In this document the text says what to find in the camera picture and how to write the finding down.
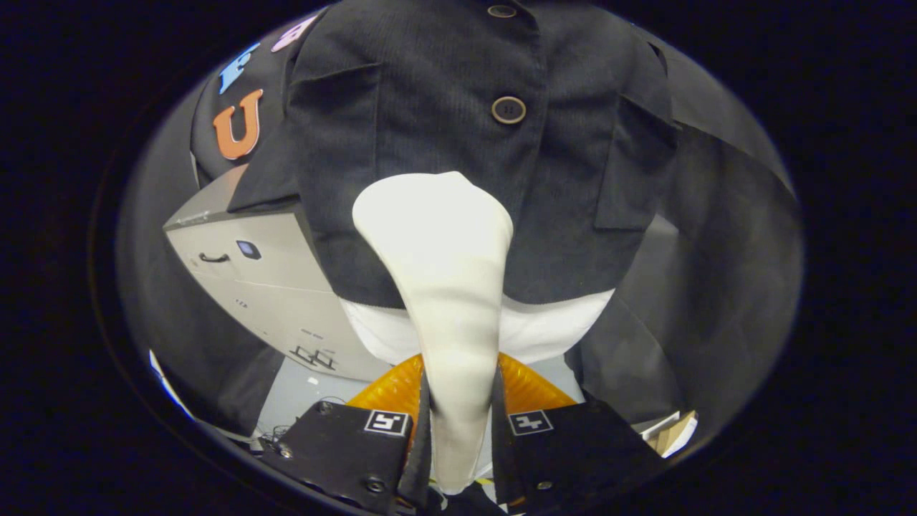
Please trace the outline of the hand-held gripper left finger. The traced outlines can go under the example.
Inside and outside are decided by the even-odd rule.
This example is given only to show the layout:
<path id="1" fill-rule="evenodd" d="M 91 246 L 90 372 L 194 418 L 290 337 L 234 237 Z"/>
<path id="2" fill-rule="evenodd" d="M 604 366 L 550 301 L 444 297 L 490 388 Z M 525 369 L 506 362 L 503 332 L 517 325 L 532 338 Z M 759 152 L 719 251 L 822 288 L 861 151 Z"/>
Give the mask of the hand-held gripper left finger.
<path id="1" fill-rule="evenodd" d="M 431 477 L 431 392 L 415 355 L 340 404 L 317 401 L 261 461 L 308 493 L 371 515 L 423 515 Z"/>

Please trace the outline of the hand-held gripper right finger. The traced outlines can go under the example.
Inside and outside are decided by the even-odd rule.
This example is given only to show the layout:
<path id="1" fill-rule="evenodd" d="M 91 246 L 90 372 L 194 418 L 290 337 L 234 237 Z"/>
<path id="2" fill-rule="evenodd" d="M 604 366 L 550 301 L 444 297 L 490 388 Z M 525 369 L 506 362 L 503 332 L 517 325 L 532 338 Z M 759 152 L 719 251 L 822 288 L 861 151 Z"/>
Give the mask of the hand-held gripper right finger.
<path id="1" fill-rule="evenodd" d="M 574 401 L 502 353 L 492 391 L 497 502 L 511 512 L 590 512 L 664 467 L 663 458 L 615 409 Z"/>

